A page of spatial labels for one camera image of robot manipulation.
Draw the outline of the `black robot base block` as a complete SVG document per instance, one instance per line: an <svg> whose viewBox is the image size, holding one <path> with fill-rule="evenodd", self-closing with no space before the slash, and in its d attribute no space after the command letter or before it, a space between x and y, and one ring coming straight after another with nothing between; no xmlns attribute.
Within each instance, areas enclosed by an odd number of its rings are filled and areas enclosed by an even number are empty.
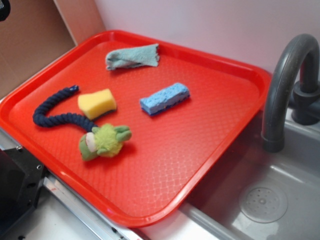
<svg viewBox="0 0 320 240"><path fill-rule="evenodd" d="M0 235L32 213L46 167L27 149L0 151Z"/></svg>

